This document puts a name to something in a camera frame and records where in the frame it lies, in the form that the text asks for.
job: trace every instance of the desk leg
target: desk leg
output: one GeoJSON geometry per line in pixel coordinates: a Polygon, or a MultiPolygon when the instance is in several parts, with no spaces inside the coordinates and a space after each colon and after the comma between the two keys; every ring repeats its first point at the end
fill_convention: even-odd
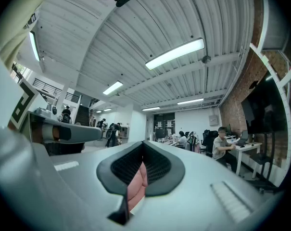
{"type": "Polygon", "coordinates": [[[240,174],[241,156],[242,156],[242,152],[239,151],[238,152],[238,160],[237,160],[237,169],[236,169],[236,174],[237,175],[240,174]]]}
{"type": "MultiPolygon", "coordinates": [[[[261,146],[259,145],[256,148],[256,153],[260,153],[260,151],[261,151],[261,146]]],[[[254,170],[253,170],[253,174],[252,174],[252,179],[255,178],[257,168],[258,168],[258,163],[257,162],[254,162],[254,170]]]]}

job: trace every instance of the brick wall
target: brick wall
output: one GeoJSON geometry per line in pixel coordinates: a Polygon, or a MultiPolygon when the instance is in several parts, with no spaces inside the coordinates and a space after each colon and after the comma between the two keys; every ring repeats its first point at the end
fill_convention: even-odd
{"type": "MultiPolygon", "coordinates": [[[[262,0],[254,0],[254,26],[252,43],[258,45],[259,38],[262,31],[263,23],[263,7],[262,0]]],[[[291,41],[288,43],[285,53],[291,60],[291,41]]],[[[287,65],[284,58],[277,51],[263,52],[269,59],[269,63],[273,66],[280,79],[285,76],[287,72],[287,65]]],[[[250,85],[255,81],[260,81],[266,74],[267,68],[264,66],[260,58],[249,50],[248,57],[243,68],[243,71],[231,91],[228,98],[220,107],[221,118],[223,126],[231,125],[231,130],[237,135],[240,135],[243,130],[247,130],[244,112],[241,102],[252,92],[249,89],[250,85]]],[[[287,156],[287,131],[280,131],[275,133],[275,154],[274,164],[281,167],[283,159],[287,156]]],[[[264,136],[261,134],[256,135],[256,141],[264,143],[264,136]]],[[[264,151],[264,144],[261,146],[261,151],[264,151]]],[[[248,151],[248,154],[254,154],[254,151],[248,151]]],[[[267,155],[271,155],[271,135],[267,136],[267,155]]]]}

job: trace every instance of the fluorescent light fixture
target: fluorescent light fixture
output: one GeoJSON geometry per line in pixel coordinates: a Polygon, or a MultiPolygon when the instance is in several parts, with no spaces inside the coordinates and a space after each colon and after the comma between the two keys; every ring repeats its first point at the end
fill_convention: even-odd
{"type": "Polygon", "coordinates": [[[31,45],[32,45],[32,49],[35,55],[36,60],[39,61],[39,56],[38,56],[38,49],[36,47],[36,42],[35,42],[35,34],[34,32],[29,32],[30,35],[30,41],[31,41],[31,45]]]}
{"type": "Polygon", "coordinates": [[[111,87],[109,87],[106,91],[104,91],[103,94],[108,95],[109,93],[113,92],[115,89],[118,89],[122,85],[123,85],[123,83],[117,81],[111,87]]]}
{"type": "Polygon", "coordinates": [[[165,63],[167,63],[175,58],[186,55],[186,54],[191,53],[193,51],[201,50],[203,48],[204,48],[204,40],[202,38],[197,38],[194,41],[190,41],[189,43],[178,46],[175,49],[172,49],[170,51],[167,51],[166,53],[163,53],[160,56],[157,56],[156,58],[148,61],[145,64],[145,66],[147,66],[148,69],[152,70],[152,69],[154,69],[162,64],[165,64],[165,63]]]}
{"type": "Polygon", "coordinates": [[[199,102],[199,101],[203,101],[203,100],[204,100],[204,98],[199,98],[199,99],[189,100],[189,101],[185,101],[185,102],[179,102],[177,104],[193,103],[193,102],[199,102]]]}
{"type": "Polygon", "coordinates": [[[154,108],[148,108],[148,109],[143,109],[143,111],[148,111],[148,110],[159,110],[160,107],[154,107],[154,108]]]}

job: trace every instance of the ceiling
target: ceiling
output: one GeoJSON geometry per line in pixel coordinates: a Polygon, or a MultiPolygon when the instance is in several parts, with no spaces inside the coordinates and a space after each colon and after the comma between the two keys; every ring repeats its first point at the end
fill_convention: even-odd
{"type": "Polygon", "coordinates": [[[113,0],[45,0],[36,27],[43,74],[104,106],[215,107],[245,63],[253,0],[131,0],[121,8],[113,0]],[[145,66],[197,38],[204,39],[203,50],[154,70],[145,66]],[[200,61],[205,55],[212,58],[208,64],[200,61]],[[103,95],[118,80],[123,86],[103,95]],[[204,101],[197,105],[177,106],[200,97],[204,101]]]}

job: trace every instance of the laptop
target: laptop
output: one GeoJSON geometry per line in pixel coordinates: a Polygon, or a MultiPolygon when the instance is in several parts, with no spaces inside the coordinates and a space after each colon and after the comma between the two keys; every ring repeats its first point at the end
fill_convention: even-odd
{"type": "Polygon", "coordinates": [[[237,141],[237,145],[242,146],[245,144],[245,142],[248,140],[248,130],[244,130],[241,132],[240,140],[237,141]]]}

